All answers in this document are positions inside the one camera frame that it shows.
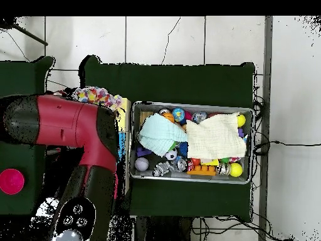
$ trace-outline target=white cloth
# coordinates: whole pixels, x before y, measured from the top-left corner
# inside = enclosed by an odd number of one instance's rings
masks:
[[[238,115],[218,114],[198,125],[187,120],[188,158],[244,157],[246,144],[238,135]]]

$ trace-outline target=yellow ball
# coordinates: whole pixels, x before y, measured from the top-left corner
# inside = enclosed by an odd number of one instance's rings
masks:
[[[238,176],[241,176],[241,174],[243,173],[243,169],[242,166],[238,163],[233,163],[231,164],[231,176],[234,176],[235,178],[237,178]]]
[[[238,127],[242,127],[245,124],[245,116],[244,115],[238,115]]]

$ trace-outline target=colorful fabric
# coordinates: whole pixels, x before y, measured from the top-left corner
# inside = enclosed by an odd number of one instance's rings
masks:
[[[108,107],[112,111],[116,110],[122,105],[122,97],[119,95],[113,96],[112,94],[109,94],[105,88],[78,88],[73,95],[79,102],[88,102],[89,104],[103,105]]]

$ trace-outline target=toy bin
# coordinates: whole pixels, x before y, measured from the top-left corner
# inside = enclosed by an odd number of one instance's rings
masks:
[[[232,114],[240,112],[246,118],[245,125],[242,127],[245,135],[248,135],[246,143],[246,155],[239,162],[243,167],[243,173],[241,176],[235,178],[232,176],[205,176],[196,174],[187,174],[186,172],[168,172],[164,176],[154,177],[152,171],[156,164],[165,162],[166,158],[152,153],[144,156],[149,161],[149,168],[140,172],[135,168],[135,160],[137,159],[136,148],[138,146],[137,134],[140,131],[140,113],[141,112],[154,112],[158,113],[161,109],[173,110],[176,107],[180,107],[190,113],[195,112],[206,112],[207,114],[213,112],[222,112],[224,114]],[[208,182],[208,183],[228,183],[228,184],[247,184],[251,181],[252,175],[252,164],[253,164],[253,139],[254,139],[254,126],[255,126],[255,115],[252,109],[241,108],[241,107],[217,107],[207,105],[185,105],[185,104],[167,104],[159,102],[135,102],[132,106],[131,115],[131,138],[130,138],[130,176],[133,178],[144,178],[144,179],[164,179],[164,180],[175,180],[175,181],[189,181],[189,182]]]

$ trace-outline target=dark green surface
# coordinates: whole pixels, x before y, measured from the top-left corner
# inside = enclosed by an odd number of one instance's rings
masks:
[[[45,76],[53,64],[52,57],[35,62],[0,62],[0,97],[21,94],[43,94]],[[8,144],[0,141],[0,171],[16,168],[24,174],[24,188],[17,195],[0,191],[0,215],[30,215],[43,182],[45,147]]]
[[[254,64],[144,66],[82,62],[85,83],[137,100],[252,108]],[[250,220],[250,183],[225,185],[164,180],[132,180],[131,215],[239,215]]]

